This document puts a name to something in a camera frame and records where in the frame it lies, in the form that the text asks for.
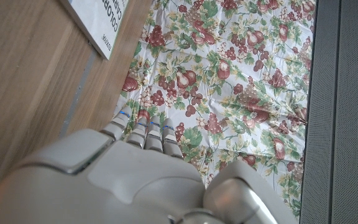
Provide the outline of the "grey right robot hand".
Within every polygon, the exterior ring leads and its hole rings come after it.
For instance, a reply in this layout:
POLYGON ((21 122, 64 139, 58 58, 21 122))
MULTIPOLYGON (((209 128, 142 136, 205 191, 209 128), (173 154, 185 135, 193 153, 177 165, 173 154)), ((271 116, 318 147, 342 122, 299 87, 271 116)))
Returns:
POLYGON ((295 223, 266 181, 234 161, 205 185, 183 159, 170 119, 124 107, 21 160, 0 183, 0 223, 295 223))

